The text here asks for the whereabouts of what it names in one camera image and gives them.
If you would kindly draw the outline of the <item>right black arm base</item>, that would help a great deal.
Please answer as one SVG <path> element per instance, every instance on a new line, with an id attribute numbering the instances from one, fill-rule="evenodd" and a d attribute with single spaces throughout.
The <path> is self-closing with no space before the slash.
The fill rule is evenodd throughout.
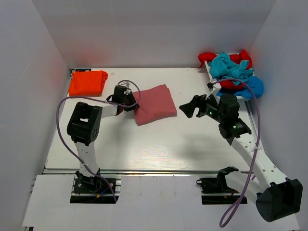
<path id="1" fill-rule="evenodd" d="M 226 167 L 218 171 L 216 177 L 200 178 L 196 184 L 201 187 L 202 205 L 232 205 L 240 197 L 240 193 L 227 186 L 225 177 L 239 170 Z"/>

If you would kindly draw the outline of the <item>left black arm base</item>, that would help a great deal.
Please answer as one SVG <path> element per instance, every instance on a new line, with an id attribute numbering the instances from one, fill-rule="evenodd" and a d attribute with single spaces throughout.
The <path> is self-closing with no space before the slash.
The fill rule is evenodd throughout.
<path id="1" fill-rule="evenodd" d="M 115 204 L 113 194 L 104 180 L 98 179 L 94 185 L 87 184 L 77 177 L 74 178 L 71 204 Z"/>

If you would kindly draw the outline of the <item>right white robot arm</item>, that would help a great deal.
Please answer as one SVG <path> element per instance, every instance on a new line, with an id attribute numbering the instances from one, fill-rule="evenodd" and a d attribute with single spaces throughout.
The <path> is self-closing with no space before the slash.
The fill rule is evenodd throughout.
<path id="1" fill-rule="evenodd" d="M 188 117 L 208 116 L 218 122 L 219 132 L 244 161 L 252 167 L 256 180 L 251 180 L 235 167 L 221 169 L 215 178 L 201 178 L 196 183 L 204 193 L 244 193 L 253 202 L 261 217 L 272 222 L 299 212 L 303 186 L 297 179 L 289 179 L 265 152 L 255 144 L 251 129 L 239 117 L 237 97 L 223 94 L 217 102 L 214 96 L 195 95 L 180 106 Z"/>

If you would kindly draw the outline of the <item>pink t-shirt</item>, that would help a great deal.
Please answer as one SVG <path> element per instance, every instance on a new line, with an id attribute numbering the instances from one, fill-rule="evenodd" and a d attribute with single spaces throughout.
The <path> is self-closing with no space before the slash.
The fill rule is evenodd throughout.
<path id="1" fill-rule="evenodd" d="M 135 122 L 138 126 L 177 116 L 170 90 L 165 84 L 142 90 L 138 105 L 139 108 L 134 110 Z"/>

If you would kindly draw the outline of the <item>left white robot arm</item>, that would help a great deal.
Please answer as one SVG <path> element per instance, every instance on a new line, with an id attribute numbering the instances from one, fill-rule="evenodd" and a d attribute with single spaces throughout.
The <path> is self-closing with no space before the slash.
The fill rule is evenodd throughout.
<path id="1" fill-rule="evenodd" d="M 83 160 L 80 170 L 76 172 L 80 180 L 90 185 L 98 180 L 100 168 L 96 161 L 94 141 L 99 135 L 101 119 L 138 108 L 127 81 L 116 85 L 114 93 L 107 97 L 107 103 L 102 106 L 83 102 L 75 105 L 67 126 L 67 134 L 77 148 L 78 157 Z"/>

